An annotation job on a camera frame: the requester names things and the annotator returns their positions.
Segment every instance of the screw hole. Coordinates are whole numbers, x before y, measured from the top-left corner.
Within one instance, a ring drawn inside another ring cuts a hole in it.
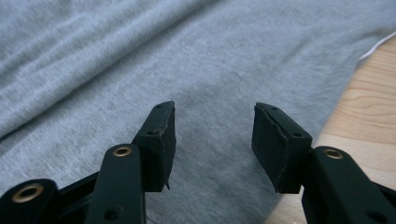
[[[388,223],[388,219],[376,211],[366,211],[366,216],[378,223]]]
[[[338,152],[338,151],[336,151],[336,150],[334,150],[334,149],[330,149],[330,148],[328,148],[328,149],[324,149],[323,150],[323,153],[327,156],[327,157],[330,157],[330,158],[332,158],[332,159],[337,159],[337,160],[340,160],[340,159],[343,159],[343,154],[341,154],[340,152]]]
[[[301,137],[302,135],[300,133],[293,133],[294,137]]]
[[[13,196],[14,203],[26,203],[33,200],[35,197],[43,192],[44,187],[40,184],[34,183],[18,190]]]
[[[107,208],[105,212],[105,220],[108,221],[114,221],[120,218],[122,213],[122,207],[121,206],[112,206]]]
[[[129,147],[119,147],[113,151],[113,155],[116,157],[123,157],[130,154],[132,150]]]

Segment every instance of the white cord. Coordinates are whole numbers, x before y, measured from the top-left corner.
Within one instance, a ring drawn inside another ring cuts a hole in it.
[[[365,54],[361,55],[361,57],[359,58],[359,61],[370,56],[376,50],[376,48],[378,48],[378,46],[382,45],[385,41],[391,39],[395,35],[396,35],[396,32],[393,32],[392,34],[390,34],[387,37],[383,38],[382,40],[378,41],[378,43],[376,43],[369,51],[367,51]]]

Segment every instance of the heathered gray fabric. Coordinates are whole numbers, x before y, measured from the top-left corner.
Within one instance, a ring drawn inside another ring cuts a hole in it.
[[[63,188],[174,100],[171,190],[149,222],[262,223],[274,194],[255,159],[253,106],[314,137],[359,57],[396,30],[396,1],[1,1],[0,193]]]

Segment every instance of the light wood tabletop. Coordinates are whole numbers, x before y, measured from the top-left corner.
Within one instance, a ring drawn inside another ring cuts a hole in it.
[[[396,189],[396,37],[356,71],[315,146],[337,147],[371,180]],[[265,223],[306,223],[299,195],[284,195]]]

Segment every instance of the wood grain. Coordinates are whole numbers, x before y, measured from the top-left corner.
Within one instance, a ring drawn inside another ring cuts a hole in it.
[[[344,150],[370,179],[396,189],[396,37],[356,71],[316,146]],[[301,194],[283,196],[265,223],[306,223]]]

